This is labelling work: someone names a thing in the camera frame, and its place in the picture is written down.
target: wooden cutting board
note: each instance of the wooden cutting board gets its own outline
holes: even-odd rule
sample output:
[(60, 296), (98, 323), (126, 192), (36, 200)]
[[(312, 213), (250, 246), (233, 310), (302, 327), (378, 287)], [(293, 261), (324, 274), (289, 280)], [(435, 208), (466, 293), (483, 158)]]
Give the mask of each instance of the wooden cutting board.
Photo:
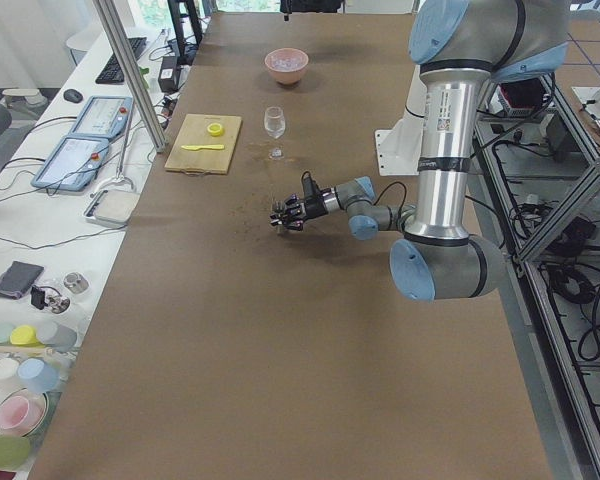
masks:
[[(212, 137), (210, 123), (221, 123), (224, 134)], [(242, 117), (230, 115), (188, 114), (171, 149), (164, 168), (170, 172), (206, 172), (226, 175), (238, 140)], [(184, 150), (182, 145), (223, 144), (224, 150)]]

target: metal pole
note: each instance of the metal pole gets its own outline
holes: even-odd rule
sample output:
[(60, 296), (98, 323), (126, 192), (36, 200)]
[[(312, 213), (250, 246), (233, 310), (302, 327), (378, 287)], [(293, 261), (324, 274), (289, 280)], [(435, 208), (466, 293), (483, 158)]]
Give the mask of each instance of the metal pole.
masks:
[(113, 53), (120, 63), (124, 78), (129, 85), (135, 104), (140, 110), (140, 116), (144, 121), (147, 132), (149, 132), (149, 136), (156, 148), (156, 152), (162, 152), (166, 145), (164, 132), (156, 118), (151, 98), (149, 98), (149, 94), (145, 89), (140, 70), (138, 69), (138, 64), (131, 51), (131, 46), (127, 40), (127, 35), (122, 26), (122, 22), (120, 21), (118, 11), (113, 4), (113, 0), (93, 0), (93, 4), (100, 16), (102, 27), (107, 34)]

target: yellow ring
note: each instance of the yellow ring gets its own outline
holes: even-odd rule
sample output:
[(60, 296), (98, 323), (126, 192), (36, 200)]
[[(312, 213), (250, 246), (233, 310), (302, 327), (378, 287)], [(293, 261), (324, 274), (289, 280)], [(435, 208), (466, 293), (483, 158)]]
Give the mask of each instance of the yellow ring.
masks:
[(207, 132), (212, 137), (219, 137), (224, 133), (224, 127), (221, 123), (210, 123), (207, 127)]

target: computer mouse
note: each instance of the computer mouse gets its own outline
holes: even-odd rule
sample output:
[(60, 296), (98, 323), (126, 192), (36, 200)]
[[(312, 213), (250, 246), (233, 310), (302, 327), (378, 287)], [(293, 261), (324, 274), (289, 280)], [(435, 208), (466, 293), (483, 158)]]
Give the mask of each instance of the computer mouse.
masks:
[(67, 102), (73, 102), (73, 103), (80, 103), (82, 101), (82, 99), (84, 98), (79, 91), (74, 90), (73, 88), (69, 88), (68, 90), (65, 90), (64, 93), (62, 94), (62, 96), (64, 97), (64, 99)]

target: keyboard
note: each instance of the keyboard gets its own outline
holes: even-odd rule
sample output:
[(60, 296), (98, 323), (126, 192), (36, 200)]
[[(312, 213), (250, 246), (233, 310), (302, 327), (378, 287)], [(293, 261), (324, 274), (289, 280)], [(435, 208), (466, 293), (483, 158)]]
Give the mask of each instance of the keyboard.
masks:
[[(147, 37), (133, 37), (129, 39), (129, 43), (137, 60), (142, 54), (144, 46), (147, 44)], [(100, 75), (96, 78), (96, 83), (112, 84), (122, 82), (124, 82), (124, 73), (122, 73), (118, 59), (113, 54), (102, 69), (102, 72), (100, 72)]]

